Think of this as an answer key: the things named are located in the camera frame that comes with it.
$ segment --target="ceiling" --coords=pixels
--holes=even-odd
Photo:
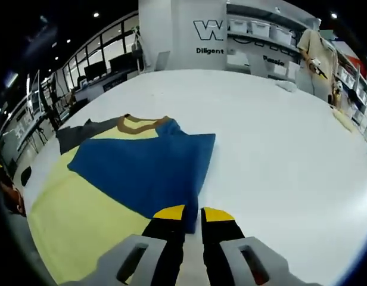
[[[362,60],[366,58],[367,9],[363,8],[363,1],[355,1],[356,5],[339,0],[287,0],[287,2],[321,18],[322,29],[334,29]],[[2,49],[0,58],[3,60],[0,78],[7,69],[25,70],[26,73],[41,69],[45,75],[49,70],[53,72],[102,28],[137,10],[138,0],[128,0],[126,6],[121,9],[115,8],[111,0],[53,0],[42,1],[42,5],[37,1],[27,0],[15,3],[15,7],[12,6],[14,6],[12,2],[4,1],[0,12],[0,49]],[[330,17],[331,11],[338,14],[336,20]],[[95,12],[99,13],[99,17],[93,17]],[[21,58],[24,49],[29,46],[41,28],[46,26],[46,22],[48,27],[54,27],[56,31],[57,45],[52,47],[53,42],[43,45],[43,48],[35,53],[37,60],[23,63]],[[18,81],[24,82],[25,79],[21,78]]]

